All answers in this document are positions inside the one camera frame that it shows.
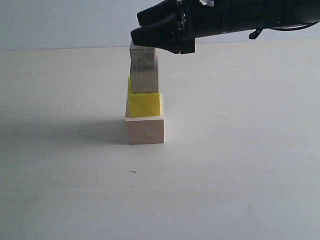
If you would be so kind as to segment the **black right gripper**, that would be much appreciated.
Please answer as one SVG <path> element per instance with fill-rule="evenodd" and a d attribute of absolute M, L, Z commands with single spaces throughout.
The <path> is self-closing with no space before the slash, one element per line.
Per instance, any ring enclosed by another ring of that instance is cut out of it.
<path fill-rule="evenodd" d="M 173 54 L 190 54 L 195 52 L 195 39 L 222 34 L 224 0 L 183 0 L 182 6 L 184 22 L 179 39 L 178 27 L 174 21 L 158 22 L 178 9 L 176 0 L 163 0 L 136 14 L 141 27 L 130 33 L 133 44 Z"/>

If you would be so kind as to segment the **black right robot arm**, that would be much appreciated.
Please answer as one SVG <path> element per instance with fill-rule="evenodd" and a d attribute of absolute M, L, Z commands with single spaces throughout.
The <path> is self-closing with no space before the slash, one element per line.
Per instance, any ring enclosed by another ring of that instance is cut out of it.
<path fill-rule="evenodd" d="M 265 29 L 295 31 L 320 22 L 318 0 L 164 0 L 137 13 L 131 31 L 137 46 L 174 54 L 195 52 L 195 40 L 249 31 L 255 40 Z"/>

